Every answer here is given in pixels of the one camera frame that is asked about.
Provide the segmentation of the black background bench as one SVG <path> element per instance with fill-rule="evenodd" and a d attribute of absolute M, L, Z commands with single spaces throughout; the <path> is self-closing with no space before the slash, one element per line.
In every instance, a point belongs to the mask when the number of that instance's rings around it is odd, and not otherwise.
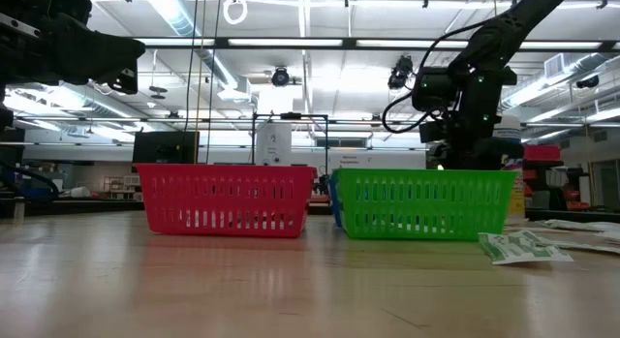
<path fill-rule="evenodd" d="M 25 216 L 69 215 L 143 210 L 144 204 L 135 200 L 27 200 Z"/>

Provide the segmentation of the disinfecting wipes canister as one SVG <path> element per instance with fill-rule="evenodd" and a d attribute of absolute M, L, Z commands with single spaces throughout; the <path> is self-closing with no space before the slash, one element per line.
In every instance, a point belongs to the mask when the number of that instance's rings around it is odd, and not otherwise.
<path fill-rule="evenodd" d="M 525 218 L 525 199 L 523 184 L 523 155 L 524 148 L 521 139 L 521 125 L 519 118 L 514 115 L 502 115 L 501 122 L 494 126 L 493 137 L 516 145 L 515 154 L 506 154 L 502 157 L 503 170 L 514 171 L 515 179 L 512 183 L 511 197 L 508 205 L 507 223 L 516 223 Z"/>

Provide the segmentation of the black side table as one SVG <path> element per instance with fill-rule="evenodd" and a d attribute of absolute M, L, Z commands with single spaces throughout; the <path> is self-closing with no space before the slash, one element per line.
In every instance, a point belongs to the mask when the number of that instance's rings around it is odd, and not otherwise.
<path fill-rule="evenodd" d="M 531 221 L 555 219 L 579 223 L 609 222 L 620 224 L 620 214 L 606 212 L 526 209 L 525 217 Z"/>

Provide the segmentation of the white LED light strip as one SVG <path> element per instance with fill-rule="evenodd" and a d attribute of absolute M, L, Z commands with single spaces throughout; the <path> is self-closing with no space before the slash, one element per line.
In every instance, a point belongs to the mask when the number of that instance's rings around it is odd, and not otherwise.
<path fill-rule="evenodd" d="M 162 48 L 175 48 L 183 46 L 213 46 L 213 39 L 192 39 L 192 38 L 137 38 L 146 46 Z"/>
<path fill-rule="evenodd" d="M 524 50 L 534 50 L 534 49 L 559 49 L 559 50 L 569 50 L 569 49 L 597 49 L 601 46 L 602 42 L 563 42 L 563 41 L 553 41 L 553 42 L 524 42 L 521 44 L 520 49 Z"/>
<path fill-rule="evenodd" d="M 404 47 L 404 48 L 429 48 L 434 44 L 433 41 L 389 41 L 389 40 L 357 40 L 357 46 L 363 47 Z M 436 44 L 438 48 L 464 48 L 467 41 L 441 41 Z"/>
<path fill-rule="evenodd" d="M 338 47 L 340 39 L 228 39 L 230 46 L 299 46 L 299 47 Z"/>

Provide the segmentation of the black and red machine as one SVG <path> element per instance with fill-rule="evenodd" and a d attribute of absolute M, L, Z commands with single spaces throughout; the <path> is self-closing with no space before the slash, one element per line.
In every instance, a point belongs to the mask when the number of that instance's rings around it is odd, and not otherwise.
<path fill-rule="evenodd" d="M 584 168 L 567 168 L 563 190 L 570 211 L 585 211 L 592 208 L 591 179 Z"/>

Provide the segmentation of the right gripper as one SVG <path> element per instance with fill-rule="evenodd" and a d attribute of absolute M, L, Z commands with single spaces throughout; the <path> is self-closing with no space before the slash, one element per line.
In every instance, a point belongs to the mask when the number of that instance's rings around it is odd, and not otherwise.
<path fill-rule="evenodd" d="M 438 120 L 419 126 L 420 141 L 432 142 L 428 156 L 444 169 L 501 169 L 507 159 L 521 159 L 519 140 L 492 136 L 491 123 Z"/>

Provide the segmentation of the red plastic basket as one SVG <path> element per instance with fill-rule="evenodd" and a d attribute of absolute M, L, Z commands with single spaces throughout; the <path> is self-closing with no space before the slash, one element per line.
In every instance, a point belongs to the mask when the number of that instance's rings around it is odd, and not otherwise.
<path fill-rule="evenodd" d="M 317 171 L 311 167 L 137 164 L 151 231 L 297 238 Z"/>

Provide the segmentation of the blue plastic basket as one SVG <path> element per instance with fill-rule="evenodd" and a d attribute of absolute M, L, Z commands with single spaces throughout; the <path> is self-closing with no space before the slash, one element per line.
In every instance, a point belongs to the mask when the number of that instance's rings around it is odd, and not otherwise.
<path fill-rule="evenodd" d="M 336 193 L 336 171 L 334 171 L 329 176 L 328 193 L 330 197 L 330 206 L 331 206 L 332 215 L 334 217 L 335 225 L 337 228 L 341 228 L 342 222 L 340 218 L 339 202 L 338 202 L 338 197 Z"/>

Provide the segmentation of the black monitor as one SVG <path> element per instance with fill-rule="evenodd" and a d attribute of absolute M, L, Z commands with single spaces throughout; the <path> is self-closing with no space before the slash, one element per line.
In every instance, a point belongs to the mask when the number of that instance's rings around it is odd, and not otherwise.
<path fill-rule="evenodd" d="M 135 135 L 134 164 L 193 164 L 198 155 L 197 132 L 140 132 Z"/>

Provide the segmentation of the white packets on right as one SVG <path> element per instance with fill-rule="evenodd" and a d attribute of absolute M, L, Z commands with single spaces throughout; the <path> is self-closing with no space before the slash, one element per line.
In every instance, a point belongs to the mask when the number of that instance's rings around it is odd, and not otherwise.
<path fill-rule="evenodd" d="M 555 241 L 546 238 L 540 238 L 534 241 L 537 244 L 544 246 L 555 246 L 561 249 L 582 250 L 588 252 L 608 253 L 616 256 L 620 256 L 620 248 L 608 247 L 608 246 L 594 246 L 589 244 L 576 243 L 571 241 Z"/>

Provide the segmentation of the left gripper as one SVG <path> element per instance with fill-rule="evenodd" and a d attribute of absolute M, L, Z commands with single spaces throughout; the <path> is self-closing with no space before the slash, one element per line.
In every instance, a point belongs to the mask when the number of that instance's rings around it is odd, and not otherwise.
<path fill-rule="evenodd" d="M 138 92 L 137 63 L 145 44 L 91 31 L 60 14 L 35 27 L 0 13 L 0 84 L 58 86 L 90 79 L 125 94 Z"/>

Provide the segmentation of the white cabinet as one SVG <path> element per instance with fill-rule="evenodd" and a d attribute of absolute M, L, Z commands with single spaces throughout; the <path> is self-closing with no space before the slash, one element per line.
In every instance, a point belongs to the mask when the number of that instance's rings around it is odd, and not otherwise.
<path fill-rule="evenodd" d="M 256 164 L 289 166 L 292 156 L 292 125 L 273 122 L 262 125 L 257 131 Z"/>

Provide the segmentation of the green plastic basket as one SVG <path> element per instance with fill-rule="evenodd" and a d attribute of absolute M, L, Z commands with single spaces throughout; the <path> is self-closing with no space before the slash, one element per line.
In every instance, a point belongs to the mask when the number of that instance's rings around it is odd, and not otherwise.
<path fill-rule="evenodd" d="M 358 239 L 476 240 L 500 233 L 514 179 L 503 170 L 334 172 L 342 228 Z"/>

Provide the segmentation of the black distant rig frame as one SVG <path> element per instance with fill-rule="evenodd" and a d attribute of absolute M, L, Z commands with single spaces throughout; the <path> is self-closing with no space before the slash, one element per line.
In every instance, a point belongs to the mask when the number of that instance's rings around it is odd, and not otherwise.
<path fill-rule="evenodd" d="M 298 112 L 286 112 L 279 114 L 260 114 L 254 113 L 252 117 L 252 128 L 250 131 L 251 143 L 251 164 L 256 165 L 256 146 L 257 146 L 257 131 L 262 125 L 273 123 L 288 123 L 292 125 L 292 160 L 290 166 L 294 166 L 301 163 L 301 160 L 293 152 L 293 125 L 307 126 L 310 139 L 314 140 L 316 135 L 315 131 L 319 130 L 322 135 L 325 136 L 325 168 L 328 167 L 328 116 L 326 114 L 302 114 Z"/>

